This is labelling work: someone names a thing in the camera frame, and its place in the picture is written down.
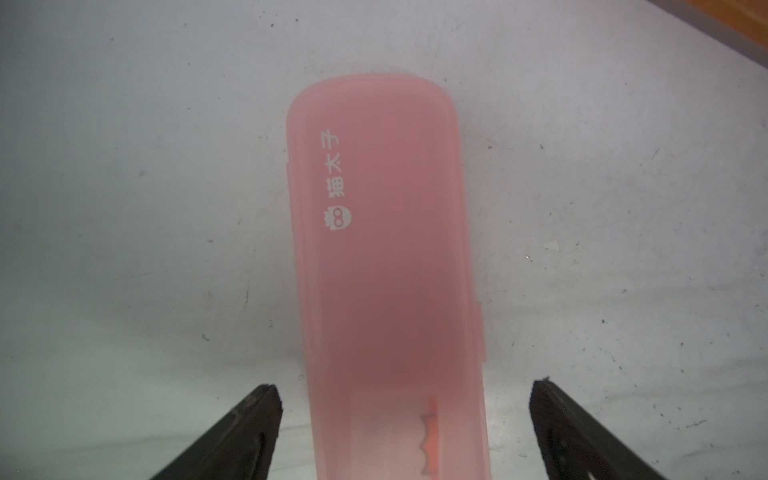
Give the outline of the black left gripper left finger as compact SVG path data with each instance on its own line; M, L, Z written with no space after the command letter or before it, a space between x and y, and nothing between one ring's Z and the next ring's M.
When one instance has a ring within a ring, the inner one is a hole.
M277 387L256 387L153 480L266 480L282 413Z

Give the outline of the pink pencil case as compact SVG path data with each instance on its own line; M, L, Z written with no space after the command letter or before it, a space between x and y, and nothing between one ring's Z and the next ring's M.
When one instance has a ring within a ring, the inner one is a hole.
M286 133L318 477L488 478L453 102L416 76L342 76L298 95Z

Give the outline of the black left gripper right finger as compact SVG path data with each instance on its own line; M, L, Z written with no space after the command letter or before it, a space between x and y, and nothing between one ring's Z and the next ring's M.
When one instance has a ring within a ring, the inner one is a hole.
M529 412L550 479L664 479L547 378L533 383Z

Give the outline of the orange wooden two-tier shelf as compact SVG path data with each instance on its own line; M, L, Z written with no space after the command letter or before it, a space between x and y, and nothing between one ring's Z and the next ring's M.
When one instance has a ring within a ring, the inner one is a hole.
M767 0L650 0L650 3L767 67Z

